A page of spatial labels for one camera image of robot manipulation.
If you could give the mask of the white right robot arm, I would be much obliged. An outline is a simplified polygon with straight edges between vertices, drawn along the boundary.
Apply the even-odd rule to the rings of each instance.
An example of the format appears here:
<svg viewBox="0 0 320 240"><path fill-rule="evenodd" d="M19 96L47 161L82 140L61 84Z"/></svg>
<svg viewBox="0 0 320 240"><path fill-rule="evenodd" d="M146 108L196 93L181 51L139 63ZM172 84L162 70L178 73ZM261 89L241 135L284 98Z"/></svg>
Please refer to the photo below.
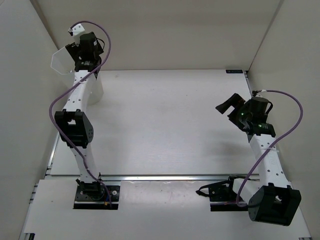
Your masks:
<svg viewBox="0 0 320 240"><path fill-rule="evenodd" d="M246 133L255 156L249 173L245 177L231 176L224 193L232 200L232 205L247 209L251 221L287 227L292 223L302 197L287 180L276 145L295 128L277 137L273 125L267 122L273 103L257 94L254 91L249 100L244 100L234 93L216 106L221 114L233 107L227 117Z"/></svg>

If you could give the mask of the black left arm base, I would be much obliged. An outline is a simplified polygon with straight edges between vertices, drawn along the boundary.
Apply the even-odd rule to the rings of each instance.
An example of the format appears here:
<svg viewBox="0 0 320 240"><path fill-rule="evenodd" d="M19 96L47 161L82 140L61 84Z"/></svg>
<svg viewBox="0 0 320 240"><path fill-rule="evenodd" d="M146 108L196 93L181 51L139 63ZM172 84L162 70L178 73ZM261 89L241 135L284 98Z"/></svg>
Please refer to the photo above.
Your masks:
<svg viewBox="0 0 320 240"><path fill-rule="evenodd" d="M120 185L107 185L107 191L99 182L85 183L76 180L77 188L74 197L73 209L75 210L118 210L120 200Z"/></svg>

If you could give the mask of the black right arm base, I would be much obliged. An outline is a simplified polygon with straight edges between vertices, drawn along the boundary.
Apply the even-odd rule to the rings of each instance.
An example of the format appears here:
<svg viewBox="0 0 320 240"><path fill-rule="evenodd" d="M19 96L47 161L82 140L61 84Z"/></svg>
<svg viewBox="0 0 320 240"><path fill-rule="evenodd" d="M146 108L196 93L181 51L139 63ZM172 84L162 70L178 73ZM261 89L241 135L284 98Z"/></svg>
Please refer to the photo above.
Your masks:
<svg viewBox="0 0 320 240"><path fill-rule="evenodd" d="M209 198L211 212L247 212L248 206L239 207L236 204L237 194L233 191L235 180L244 180L244 176L230 175L227 180L201 186L196 194Z"/></svg>

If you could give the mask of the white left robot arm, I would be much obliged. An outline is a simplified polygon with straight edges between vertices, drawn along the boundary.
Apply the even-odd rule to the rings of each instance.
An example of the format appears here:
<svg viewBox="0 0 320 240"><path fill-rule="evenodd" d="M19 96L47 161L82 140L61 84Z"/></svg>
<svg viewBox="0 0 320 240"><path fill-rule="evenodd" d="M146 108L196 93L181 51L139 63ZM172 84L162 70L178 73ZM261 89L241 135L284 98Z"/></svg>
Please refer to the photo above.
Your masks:
<svg viewBox="0 0 320 240"><path fill-rule="evenodd" d="M100 177L92 154L91 142L94 138L94 128L86 115L88 105L98 103L103 94L100 71L95 71L87 79L84 77L99 66L102 62L100 55L104 52L96 35L91 31L77 36L78 42L65 46L66 51L74 61L74 84L79 83L69 95L61 111L56 111L54 120L58 127L71 140L67 142L71 149L80 177L77 183L84 187L89 186L87 194L93 200L100 200L105 194L105 188L97 182Z"/></svg>

